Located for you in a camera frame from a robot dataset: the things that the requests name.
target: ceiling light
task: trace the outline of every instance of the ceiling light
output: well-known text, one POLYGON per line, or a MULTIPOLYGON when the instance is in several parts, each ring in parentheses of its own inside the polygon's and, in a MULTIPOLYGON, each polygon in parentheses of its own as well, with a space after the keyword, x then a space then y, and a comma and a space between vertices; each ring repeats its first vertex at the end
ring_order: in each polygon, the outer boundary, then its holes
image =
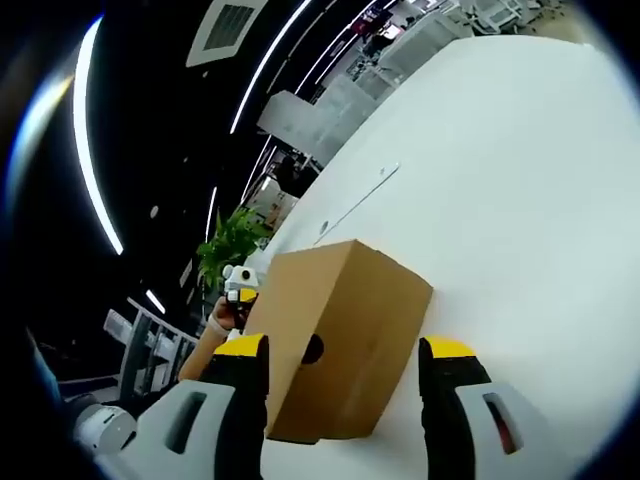
POLYGON ((324 71, 318 77, 318 80, 316 80, 316 85, 318 83, 320 83, 320 80, 322 80, 324 78, 324 76, 327 74, 327 72, 336 64, 336 62, 338 60, 340 60, 340 57, 342 56, 344 51, 347 48, 349 48, 351 45, 353 45, 353 42, 355 40, 357 40, 357 39, 358 39, 358 35, 355 35, 351 40, 349 40, 347 43, 345 43, 344 47, 342 47, 342 49, 338 53, 336 53, 336 56, 333 57, 333 60, 331 60, 331 62, 329 62, 329 65, 327 65, 327 68, 324 69, 324 71))
POLYGON ((160 313, 162 313, 164 315, 164 313, 166 312, 166 310, 164 309, 164 307, 162 306, 162 304, 160 303, 160 300, 158 300, 156 298, 156 296, 153 294, 153 292, 151 290, 147 290, 147 298, 149 300, 151 300, 151 303, 153 303, 156 308, 158 310, 160 310, 160 313))
POLYGON ((78 150, 78 158, 80 159, 80 168, 82 169, 84 183, 89 192, 91 203, 93 203, 93 208, 98 215, 98 220, 100 220, 102 229, 107 234, 113 249, 120 255, 124 249, 122 248, 122 243, 120 243, 120 239, 113 228, 113 224, 107 214, 107 209, 100 196, 96 176, 93 172, 93 163, 91 161, 89 148, 89 134, 87 133, 87 82, 89 79, 91 52, 101 21, 102 17, 91 25, 91 28, 87 30, 80 45, 78 64, 76 65, 76 79, 73 86, 73 130, 76 137, 76 148, 78 150))
POLYGON ((273 158, 273 156, 276 154, 277 151, 278 151, 278 146, 276 145, 273 147, 273 150, 271 150, 271 153, 267 157, 267 161, 264 162, 264 168, 262 169, 262 173, 265 173, 267 171, 267 168, 269 168, 269 164, 271 163, 271 159, 273 158))
POLYGON ((284 27, 282 27, 282 30, 280 30, 280 33, 278 33, 278 35, 273 40, 273 42, 271 42, 271 46, 269 46, 267 53, 265 53, 264 57, 260 61, 260 64, 258 65, 258 68, 253 74, 253 78, 251 79, 251 82, 247 87, 247 91, 244 92, 244 97, 242 97, 242 101, 240 102, 240 106, 238 107, 238 111, 236 112, 236 116, 233 120, 233 124, 231 125, 231 130, 229 133, 234 133, 236 131, 236 127, 238 126, 238 122, 240 121, 240 117, 242 116, 242 111, 244 110, 244 107, 247 104, 247 100, 251 95, 251 91, 253 90, 253 87, 255 87, 256 82, 258 81, 258 77, 260 77, 260 74, 262 73, 262 70, 264 70, 264 67, 269 61, 269 58, 271 58, 271 55, 273 55, 273 52, 275 51, 278 44, 282 41, 287 31, 291 28, 293 23, 297 20, 297 18, 302 14, 304 9, 307 8, 307 6, 310 3, 311 3, 311 0, 304 0, 304 2, 300 4, 300 6, 296 9, 296 11, 293 12, 293 15, 291 15, 291 18, 287 20, 287 23, 285 23, 284 27))
POLYGON ((262 150, 260 151, 260 155, 258 155, 258 159, 256 160, 256 163, 253 164, 253 170, 251 170, 251 175, 249 175, 249 180, 247 180, 247 184, 245 185, 244 191, 242 192, 242 196, 240 197, 240 205, 242 205, 246 199, 247 191, 249 190, 249 186, 251 185, 251 180, 253 180, 253 175, 256 173, 256 168, 258 168, 258 165, 260 164, 262 155, 264 155, 264 152, 267 150, 267 147, 269 146, 271 137, 272 135, 269 135, 267 137, 267 141, 264 142, 264 147, 262 147, 262 150))
POLYGON ((216 193, 218 193, 218 187, 213 187, 213 193, 211 194, 211 201, 209 202, 209 215, 207 216, 207 229, 204 232, 204 241, 209 241, 209 226, 211 225, 211 214, 213 213, 213 202, 216 199, 216 193))

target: black ceiling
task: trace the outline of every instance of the black ceiling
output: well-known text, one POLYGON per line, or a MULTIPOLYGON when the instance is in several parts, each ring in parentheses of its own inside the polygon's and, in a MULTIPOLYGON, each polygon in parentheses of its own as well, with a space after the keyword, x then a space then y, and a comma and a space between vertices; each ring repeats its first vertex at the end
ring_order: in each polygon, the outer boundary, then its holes
MULTIPOLYGON (((185 61, 208 0, 104 7, 91 60, 87 123, 97 182, 124 253, 114 253, 86 192, 68 93, 29 170, 15 217, 18 246, 42 242, 42 251, 21 251, 28 260, 18 276, 32 286, 25 301, 56 312, 53 321, 35 317, 38 340, 73 358, 89 358, 80 365, 93 365, 96 373, 96 352, 110 342, 101 332, 107 310, 125 310, 127 296, 150 306, 144 292, 151 289, 167 308, 168 321, 179 325, 185 318, 197 269, 183 288, 179 278, 204 240, 214 186, 216 207, 223 214, 233 210, 264 145, 255 125, 269 94, 295 90, 369 3, 313 0, 279 44, 229 134, 257 65, 301 1, 269 1, 236 56, 193 68, 185 61), (329 5, 267 92, 293 46, 329 5), (159 213, 151 219, 153 206, 159 213)), ((85 31, 91 23, 83 18, 85 31)), ((315 78, 303 96, 313 93, 315 78)), ((114 364, 107 363, 104 368, 114 364)))

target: railing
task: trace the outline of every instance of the railing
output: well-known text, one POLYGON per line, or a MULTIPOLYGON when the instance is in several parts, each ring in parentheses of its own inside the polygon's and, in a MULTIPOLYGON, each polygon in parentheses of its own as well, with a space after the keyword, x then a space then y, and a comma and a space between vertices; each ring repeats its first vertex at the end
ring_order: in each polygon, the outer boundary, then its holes
POLYGON ((167 349, 170 351, 169 355, 163 355, 164 358, 168 357, 168 364, 164 366, 161 379, 161 387, 165 387, 177 380, 178 370, 184 358, 198 342, 195 337, 169 325, 135 300, 128 298, 127 301, 138 313, 120 366, 118 388, 121 401, 144 396, 152 391, 158 367, 159 348, 164 347, 165 353, 167 349), (157 325, 157 329, 155 333, 151 333, 154 324, 157 325), (137 386, 140 369, 144 372, 141 387, 137 386))

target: air vent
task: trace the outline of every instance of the air vent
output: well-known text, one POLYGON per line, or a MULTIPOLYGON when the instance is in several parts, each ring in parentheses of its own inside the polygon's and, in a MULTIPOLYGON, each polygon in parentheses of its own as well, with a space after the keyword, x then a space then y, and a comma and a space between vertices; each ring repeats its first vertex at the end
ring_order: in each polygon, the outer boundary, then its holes
POLYGON ((205 42, 205 50, 235 45, 255 9, 225 5, 205 42))

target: office desk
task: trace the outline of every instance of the office desk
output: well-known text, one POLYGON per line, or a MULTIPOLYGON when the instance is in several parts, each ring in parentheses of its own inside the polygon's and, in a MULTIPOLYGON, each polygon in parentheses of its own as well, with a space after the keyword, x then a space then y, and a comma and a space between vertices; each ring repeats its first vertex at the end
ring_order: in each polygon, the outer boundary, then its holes
MULTIPOLYGON (((266 253, 358 238, 422 275, 422 333, 472 346, 579 465, 640 376, 640 118, 624 88, 586 46, 453 42, 360 127, 266 253)), ((416 360, 372 437, 266 442, 265 478, 426 478, 416 360)))

